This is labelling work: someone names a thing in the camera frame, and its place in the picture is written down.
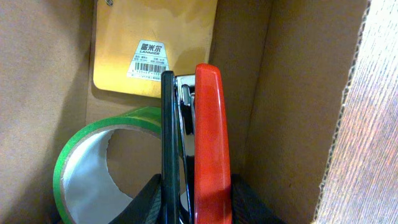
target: cardboard edge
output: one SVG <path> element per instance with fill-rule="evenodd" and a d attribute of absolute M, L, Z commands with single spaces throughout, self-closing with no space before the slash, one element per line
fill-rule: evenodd
<path fill-rule="evenodd" d="M 354 52 L 353 60 L 352 60 L 352 63 L 351 63 L 351 67 L 349 68 L 349 72 L 348 72 L 347 84 L 344 87 L 343 96 L 341 97 L 341 108 L 340 108 L 340 112 L 339 112 L 339 115 L 338 115 L 336 128 L 335 128 L 335 131 L 334 131 L 333 136 L 332 136 L 332 144 L 331 144 L 331 146 L 329 148 L 329 154 L 328 154 L 328 160 L 326 162 L 325 172 L 323 174 L 321 184 L 319 185 L 320 193 L 319 193 L 319 196 L 318 196 L 317 205 L 315 206 L 315 212 L 314 212 L 314 216 L 313 216 L 313 220 L 312 220 L 311 224 L 317 223 L 318 214 L 319 214 L 319 208 L 320 208 L 320 205 L 322 204 L 323 191 L 325 190 L 326 180 L 328 178 L 329 170 L 330 170 L 331 163 L 332 163 L 332 160 L 333 160 L 333 153 L 335 151 L 336 143 L 337 143 L 337 140 L 338 140 L 338 134 L 339 134 L 340 126 L 341 126 L 341 119 L 343 117 L 343 113 L 344 113 L 344 110 L 345 110 L 345 104 L 346 104 L 347 95 L 348 95 L 348 92 L 349 92 L 349 90 L 351 88 L 351 81 L 352 81 L 354 73 L 355 73 L 356 62 L 358 60 L 358 55 L 359 55 L 359 49 L 360 49 L 360 46 L 361 46 L 361 43 L 362 43 L 363 31 L 364 31 L 364 28 L 365 28 L 366 18 L 368 17 L 370 7 L 371 7 L 371 0 L 368 0 L 366 8 L 365 8 L 365 11 L 364 11 L 364 14 L 362 16 L 361 25 L 359 27 L 358 39 L 357 39 L 357 42 L 356 42 L 356 47 L 355 47 L 355 52 Z"/>

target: label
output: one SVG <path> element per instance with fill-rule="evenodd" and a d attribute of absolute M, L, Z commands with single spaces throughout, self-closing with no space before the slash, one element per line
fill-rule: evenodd
<path fill-rule="evenodd" d="M 168 69 L 169 62 L 164 44 L 140 40 L 127 71 L 127 77 L 160 82 L 160 75 Z"/>

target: barcode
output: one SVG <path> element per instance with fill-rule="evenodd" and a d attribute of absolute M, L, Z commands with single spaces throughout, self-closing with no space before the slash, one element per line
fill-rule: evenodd
<path fill-rule="evenodd" d="M 151 65 L 148 63 L 136 62 L 136 70 L 146 71 L 146 72 L 156 72 L 162 73 L 166 70 L 166 66 L 163 65 Z"/>

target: cardboard box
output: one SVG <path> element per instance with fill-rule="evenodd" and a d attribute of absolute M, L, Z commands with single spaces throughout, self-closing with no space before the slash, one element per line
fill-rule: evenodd
<path fill-rule="evenodd" d="M 288 223 L 313 220 L 366 9 L 218 1 L 209 61 L 223 76 L 231 169 Z M 54 220 L 53 168 L 68 139 L 160 100 L 95 87 L 93 1 L 8 1 L 0 14 L 0 222 Z"/>

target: roll of green tape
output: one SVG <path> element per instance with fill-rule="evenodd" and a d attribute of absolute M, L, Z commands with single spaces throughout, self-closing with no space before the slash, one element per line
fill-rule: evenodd
<path fill-rule="evenodd" d="M 145 107 L 91 123 L 65 145 L 55 165 L 53 191 L 64 223 L 109 223 L 132 201 L 113 182 L 106 164 L 116 129 L 160 138 L 160 108 Z"/>

